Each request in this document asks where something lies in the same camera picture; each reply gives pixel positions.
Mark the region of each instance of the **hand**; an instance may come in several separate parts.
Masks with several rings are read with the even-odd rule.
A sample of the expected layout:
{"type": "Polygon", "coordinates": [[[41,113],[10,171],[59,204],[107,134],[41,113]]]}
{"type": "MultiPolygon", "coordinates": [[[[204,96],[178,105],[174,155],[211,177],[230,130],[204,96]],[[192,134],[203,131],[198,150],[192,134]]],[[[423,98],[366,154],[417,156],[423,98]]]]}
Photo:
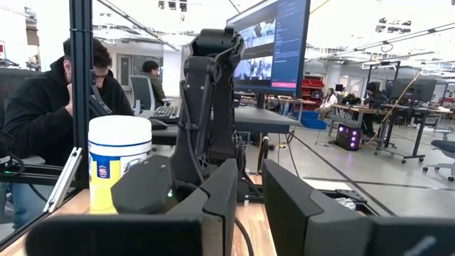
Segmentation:
{"type": "Polygon", "coordinates": [[[70,93],[70,101],[68,104],[65,106],[66,111],[73,116],[73,84],[66,85],[66,88],[68,89],[68,93],[70,93]]]}

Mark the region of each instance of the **keyboard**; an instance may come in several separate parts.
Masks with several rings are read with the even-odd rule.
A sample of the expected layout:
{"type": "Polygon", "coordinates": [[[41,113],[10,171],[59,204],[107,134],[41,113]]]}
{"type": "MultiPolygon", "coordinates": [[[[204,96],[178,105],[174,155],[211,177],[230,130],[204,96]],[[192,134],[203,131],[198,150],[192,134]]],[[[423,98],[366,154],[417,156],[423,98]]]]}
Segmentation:
{"type": "Polygon", "coordinates": [[[149,119],[157,119],[167,124],[180,121],[180,106],[158,107],[149,119]]]}

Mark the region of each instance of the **wipes container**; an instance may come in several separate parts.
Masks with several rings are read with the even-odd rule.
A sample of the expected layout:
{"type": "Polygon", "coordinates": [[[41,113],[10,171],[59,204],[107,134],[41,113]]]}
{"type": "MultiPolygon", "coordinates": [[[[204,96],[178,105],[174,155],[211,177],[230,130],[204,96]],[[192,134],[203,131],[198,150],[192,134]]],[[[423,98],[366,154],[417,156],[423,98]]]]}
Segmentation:
{"type": "Polygon", "coordinates": [[[88,140],[90,213],[117,213],[111,187],[149,157],[151,123],[142,117],[97,117],[90,120],[88,140]]]}

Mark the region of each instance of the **person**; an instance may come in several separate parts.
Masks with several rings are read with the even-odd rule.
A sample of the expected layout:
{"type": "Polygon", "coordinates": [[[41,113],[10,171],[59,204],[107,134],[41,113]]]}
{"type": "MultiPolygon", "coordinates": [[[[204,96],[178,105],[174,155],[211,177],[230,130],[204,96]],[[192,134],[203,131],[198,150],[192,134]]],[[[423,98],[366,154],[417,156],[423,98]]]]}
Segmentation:
{"type": "MultiPolygon", "coordinates": [[[[386,96],[376,88],[376,84],[370,82],[367,85],[368,98],[364,101],[364,105],[370,109],[379,109],[382,104],[387,102],[386,96]]],[[[376,114],[363,114],[363,134],[367,137],[374,137],[375,131],[373,129],[373,122],[375,121],[376,114]]]]}
{"type": "MultiPolygon", "coordinates": [[[[74,147],[73,91],[70,40],[63,43],[65,55],[50,65],[50,70],[26,80],[9,100],[4,131],[15,138],[12,151],[20,158],[40,156],[46,164],[64,166],[74,147]]],[[[133,115],[131,105],[109,68],[112,59],[107,49],[93,39],[96,86],[113,114],[133,115]]],[[[34,186],[49,198],[53,186],[34,186]]],[[[15,210],[14,228],[37,218],[45,202],[26,183],[9,186],[15,210]]]]}
{"type": "Polygon", "coordinates": [[[163,100],[166,99],[166,96],[164,95],[163,84],[158,77],[158,63],[152,60],[142,63],[142,72],[142,75],[146,75],[150,78],[151,88],[154,91],[155,108],[164,106],[163,100]]]}
{"type": "Polygon", "coordinates": [[[324,120],[326,114],[331,111],[332,105],[336,103],[338,103],[338,98],[336,97],[335,90],[333,88],[329,88],[326,99],[323,101],[321,106],[316,109],[316,111],[319,112],[319,119],[324,120]]]}

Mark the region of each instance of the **white lid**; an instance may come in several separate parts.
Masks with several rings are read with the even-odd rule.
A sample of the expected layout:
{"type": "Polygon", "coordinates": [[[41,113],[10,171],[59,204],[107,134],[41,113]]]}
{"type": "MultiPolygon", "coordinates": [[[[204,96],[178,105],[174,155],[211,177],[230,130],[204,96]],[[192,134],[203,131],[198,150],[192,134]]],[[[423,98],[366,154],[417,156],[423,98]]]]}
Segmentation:
{"type": "Polygon", "coordinates": [[[88,125],[88,140],[96,144],[122,146],[151,141],[147,118],[110,115],[96,117],[88,125]]]}

